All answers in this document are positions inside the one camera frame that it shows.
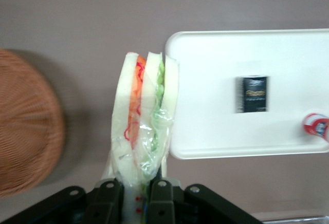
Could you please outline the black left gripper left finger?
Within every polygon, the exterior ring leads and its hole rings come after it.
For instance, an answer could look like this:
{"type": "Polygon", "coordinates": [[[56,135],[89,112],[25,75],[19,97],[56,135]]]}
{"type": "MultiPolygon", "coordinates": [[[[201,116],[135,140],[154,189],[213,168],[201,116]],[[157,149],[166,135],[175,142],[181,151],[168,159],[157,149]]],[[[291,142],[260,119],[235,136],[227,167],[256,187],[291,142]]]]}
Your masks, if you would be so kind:
{"type": "Polygon", "coordinates": [[[89,193],[67,187],[2,223],[120,223],[122,202],[122,184],[105,179],[89,193]]]}

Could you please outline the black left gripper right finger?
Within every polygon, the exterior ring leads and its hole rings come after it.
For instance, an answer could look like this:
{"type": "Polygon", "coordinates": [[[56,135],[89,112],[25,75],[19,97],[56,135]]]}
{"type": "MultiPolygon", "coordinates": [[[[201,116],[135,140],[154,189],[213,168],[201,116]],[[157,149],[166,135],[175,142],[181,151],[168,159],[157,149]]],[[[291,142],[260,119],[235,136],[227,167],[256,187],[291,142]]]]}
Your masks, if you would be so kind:
{"type": "Polygon", "coordinates": [[[149,223],[261,223],[202,184],[183,190],[177,182],[153,182],[149,223]]]}

